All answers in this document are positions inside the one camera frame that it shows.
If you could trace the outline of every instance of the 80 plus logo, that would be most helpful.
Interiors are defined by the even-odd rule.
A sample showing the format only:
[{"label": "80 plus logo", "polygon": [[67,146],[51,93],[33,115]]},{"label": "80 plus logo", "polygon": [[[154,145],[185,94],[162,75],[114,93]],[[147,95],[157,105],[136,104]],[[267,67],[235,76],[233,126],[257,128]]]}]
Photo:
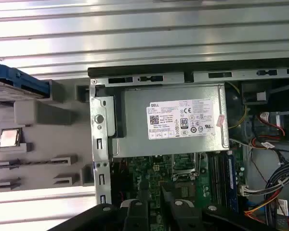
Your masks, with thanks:
[{"label": "80 plus logo", "polygon": [[180,119],[181,129],[188,129],[188,119]]}]

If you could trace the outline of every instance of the barcode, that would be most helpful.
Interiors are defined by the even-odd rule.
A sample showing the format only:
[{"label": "barcode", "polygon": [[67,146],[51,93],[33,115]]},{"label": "barcode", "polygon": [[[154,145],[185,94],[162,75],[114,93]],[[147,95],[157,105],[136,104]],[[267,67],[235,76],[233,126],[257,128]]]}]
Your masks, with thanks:
[{"label": "barcode", "polygon": [[159,124],[158,115],[150,115],[150,124]]}]

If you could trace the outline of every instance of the motherboard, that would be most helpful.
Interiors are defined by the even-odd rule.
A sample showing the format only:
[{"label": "motherboard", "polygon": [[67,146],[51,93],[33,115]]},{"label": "motherboard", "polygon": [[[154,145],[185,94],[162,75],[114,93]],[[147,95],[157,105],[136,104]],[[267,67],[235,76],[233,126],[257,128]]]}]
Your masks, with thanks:
[{"label": "motherboard", "polygon": [[[175,199],[189,200],[197,208],[217,203],[238,210],[236,185],[245,180],[242,147],[234,146],[221,153],[130,157],[124,160],[124,165],[132,184],[126,197],[150,202],[151,231],[164,230],[160,211],[160,184],[164,181],[173,183]],[[217,181],[221,178],[220,182],[229,189],[219,188]]]},{"label": "motherboard", "polygon": [[[176,199],[192,201],[196,207],[210,203],[206,153],[131,157],[126,159],[126,165],[132,173],[133,183],[129,197],[144,198],[150,202],[152,231],[164,230],[160,214],[160,183],[163,181],[173,182]],[[144,193],[145,188],[148,188],[147,194]]]}]

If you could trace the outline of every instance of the white connector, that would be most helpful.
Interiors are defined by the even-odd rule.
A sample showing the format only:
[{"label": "white connector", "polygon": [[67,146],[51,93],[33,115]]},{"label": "white connector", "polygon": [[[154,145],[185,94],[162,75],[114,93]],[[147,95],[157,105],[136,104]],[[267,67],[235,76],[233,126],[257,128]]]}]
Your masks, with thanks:
[{"label": "white connector", "polygon": [[245,191],[245,189],[247,188],[248,186],[245,185],[245,184],[241,184],[238,186],[238,190],[239,190],[239,194],[241,196],[249,196],[249,194]]}]

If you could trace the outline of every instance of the power supply label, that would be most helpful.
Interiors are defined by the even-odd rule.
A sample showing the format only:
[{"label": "power supply label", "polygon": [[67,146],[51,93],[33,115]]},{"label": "power supply label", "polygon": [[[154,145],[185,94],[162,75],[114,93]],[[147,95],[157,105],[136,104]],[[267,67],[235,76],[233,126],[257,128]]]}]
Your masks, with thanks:
[{"label": "power supply label", "polygon": [[153,102],[146,115],[150,140],[215,135],[210,99]]}]

